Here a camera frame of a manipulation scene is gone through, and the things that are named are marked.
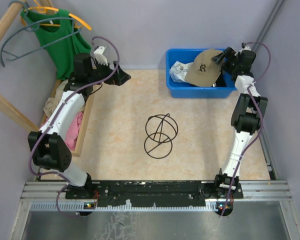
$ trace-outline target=cap logo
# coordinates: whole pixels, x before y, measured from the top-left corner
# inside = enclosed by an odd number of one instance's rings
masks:
[[[206,65],[201,63],[200,68],[198,69],[198,71],[205,72],[206,71]]]

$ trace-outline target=wall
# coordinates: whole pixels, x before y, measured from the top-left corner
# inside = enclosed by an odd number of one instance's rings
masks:
[[[220,48],[258,37],[275,0],[54,0],[110,39],[123,68],[164,68],[171,48]],[[114,51],[110,56],[115,60]]]
[[[280,179],[285,179],[300,215],[300,0],[285,1],[264,41],[272,63],[258,91],[268,97],[265,132]],[[265,69],[268,55],[257,53],[254,73]]]
[[[9,2],[0,1],[0,18]],[[3,41],[21,27],[20,17],[17,17]],[[34,33],[24,31],[16,35],[5,49],[21,54],[38,46]],[[41,50],[13,62],[5,61],[5,65],[4,68],[0,64],[0,94],[39,124],[42,108],[55,81],[56,70],[50,57]],[[25,181],[34,179],[27,169],[30,153],[27,136],[25,130],[0,112],[0,240],[9,237]]]

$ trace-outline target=floor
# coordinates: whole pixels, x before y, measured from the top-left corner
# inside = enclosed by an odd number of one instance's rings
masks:
[[[238,92],[226,99],[172,98],[164,70],[127,72],[132,79],[124,85],[104,84],[95,93],[81,156],[72,160],[98,180],[213,180],[233,142],[230,121]],[[178,124],[178,134],[170,155],[154,159],[144,149],[145,125],[150,116],[168,113]],[[149,122],[149,133],[159,122]],[[168,124],[162,129],[174,136]],[[161,157],[170,148],[164,143],[152,153]],[[240,179],[270,179],[259,141],[245,153]]]
[[[31,211],[23,240],[289,240],[278,202],[238,202],[230,216],[214,212],[93,212],[67,218]]]

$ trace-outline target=gray hanger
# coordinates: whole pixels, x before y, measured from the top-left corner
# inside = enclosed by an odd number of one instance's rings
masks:
[[[12,3],[21,3],[21,4],[23,5],[23,8],[24,8],[25,11],[26,11],[26,12],[25,12],[25,17],[27,16],[29,10],[28,10],[28,6],[27,6],[24,2],[18,1],[18,0],[13,0],[13,1],[10,2],[9,5],[11,5]],[[59,38],[59,39],[57,39],[57,40],[54,40],[54,41],[52,41],[52,42],[50,42],[50,43],[47,43],[47,44],[45,44],[45,45],[43,45],[43,46],[41,46],[41,47],[39,47],[39,48],[37,48],[37,49],[35,49],[35,50],[31,50],[31,51],[29,51],[29,52],[27,52],[27,53],[25,53],[25,54],[22,54],[21,56],[17,56],[17,55],[15,55],[15,54],[11,53],[11,52],[8,52],[8,51],[4,50],[4,47],[6,46],[6,44],[8,43],[8,41],[9,41],[11,38],[13,38],[15,35],[17,35],[18,33],[22,32],[23,30],[26,30],[27,32],[35,32],[36,30],[39,29],[40,23],[42,23],[42,22],[47,22],[47,21],[58,20],[58,19],[68,19],[68,20],[72,20],[72,33],[68,34],[67,36],[63,36],[63,37],[61,37],[61,38]],[[2,66],[5,67],[5,63],[4,63],[4,59],[3,59],[3,54],[2,54],[2,53],[6,53],[6,54],[9,54],[9,55],[13,56],[14,58],[6,58],[7,61],[11,61],[11,62],[12,62],[12,61],[15,61],[15,60],[17,60],[17,59],[21,59],[21,58],[23,58],[23,57],[25,57],[25,56],[27,56],[27,55],[29,55],[29,54],[32,54],[32,53],[34,53],[34,52],[36,52],[36,51],[39,51],[39,50],[41,50],[41,49],[44,49],[44,48],[46,48],[46,47],[48,47],[48,46],[50,46],[50,45],[52,45],[52,44],[55,44],[55,43],[57,43],[57,42],[63,40],[63,39],[66,39],[66,38],[68,38],[68,37],[71,37],[72,35],[78,34],[78,33],[80,33],[81,30],[82,30],[82,28],[79,28],[79,30],[75,32],[75,19],[73,19],[72,17],[64,17],[64,16],[58,16],[58,17],[51,17],[51,18],[47,18],[47,19],[42,19],[42,20],[33,22],[33,23],[31,23],[31,24],[28,24],[27,26],[24,26],[24,27],[20,28],[18,31],[16,31],[15,33],[13,33],[11,36],[9,36],[9,37],[4,41],[4,43],[3,43],[2,47],[1,47],[1,51],[0,51],[0,61],[1,61],[1,64],[2,64]]]

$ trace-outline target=pink cloth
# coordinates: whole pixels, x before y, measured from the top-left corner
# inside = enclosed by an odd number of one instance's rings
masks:
[[[70,150],[76,149],[77,138],[79,135],[79,130],[81,127],[81,122],[84,114],[82,111],[79,111],[75,116],[73,121],[71,122],[68,131],[65,135],[65,144],[68,146]]]

